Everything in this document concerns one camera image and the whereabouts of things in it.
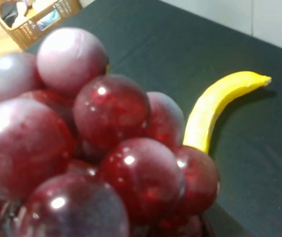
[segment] grape cluster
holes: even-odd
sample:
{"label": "grape cluster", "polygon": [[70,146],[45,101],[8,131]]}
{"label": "grape cluster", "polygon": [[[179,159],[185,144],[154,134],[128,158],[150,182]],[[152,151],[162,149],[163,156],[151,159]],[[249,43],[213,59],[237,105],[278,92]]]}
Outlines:
{"label": "grape cluster", "polygon": [[77,28],[0,58],[0,236],[202,237],[213,160],[172,98],[108,65]]}

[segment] white wall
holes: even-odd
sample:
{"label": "white wall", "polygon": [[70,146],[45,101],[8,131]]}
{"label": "white wall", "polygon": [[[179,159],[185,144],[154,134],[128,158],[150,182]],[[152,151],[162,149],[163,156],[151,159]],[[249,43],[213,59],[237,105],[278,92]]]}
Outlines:
{"label": "white wall", "polygon": [[162,0],[282,47],[282,0]]}

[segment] basket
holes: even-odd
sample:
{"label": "basket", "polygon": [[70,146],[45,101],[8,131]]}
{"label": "basket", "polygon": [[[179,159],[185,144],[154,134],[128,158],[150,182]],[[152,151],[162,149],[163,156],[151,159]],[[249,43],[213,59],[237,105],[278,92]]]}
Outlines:
{"label": "basket", "polygon": [[[0,6],[6,1],[8,0],[0,0]],[[82,6],[78,0],[57,0],[16,28],[8,27],[1,17],[0,26],[9,34],[9,36],[18,44],[18,46],[24,50],[38,41],[46,33],[50,32],[63,20],[77,14],[81,9]],[[54,10],[57,10],[60,18],[51,25],[41,29],[38,24],[40,20]]]}

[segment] dark green tablecloth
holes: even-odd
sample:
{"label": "dark green tablecloth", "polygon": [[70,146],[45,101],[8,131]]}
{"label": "dark green tablecloth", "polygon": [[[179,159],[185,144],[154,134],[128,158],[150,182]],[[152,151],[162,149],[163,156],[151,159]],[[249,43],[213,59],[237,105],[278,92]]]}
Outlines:
{"label": "dark green tablecloth", "polygon": [[[230,217],[211,219],[224,229],[231,218],[256,237],[282,237],[282,49],[156,0],[98,0],[62,26],[93,32],[112,73],[169,94],[186,116],[227,74],[272,76],[266,89],[237,99],[218,119],[211,155],[222,176],[218,204]],[[39,44],[27,51],[36,53]],[[243,235],[231,228],[220,236]]]}

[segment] yellow object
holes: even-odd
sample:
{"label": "yellow object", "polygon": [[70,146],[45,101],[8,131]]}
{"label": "yellow object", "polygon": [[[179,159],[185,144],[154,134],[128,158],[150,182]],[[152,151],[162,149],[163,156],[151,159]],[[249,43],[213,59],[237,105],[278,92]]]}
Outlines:
{"label": "yellow object", "polygon": [[211,85],[197,100],[187,122],[183,144],[208,153],[214,124],[234,99],[270,83],[254,72],[230,74]]}

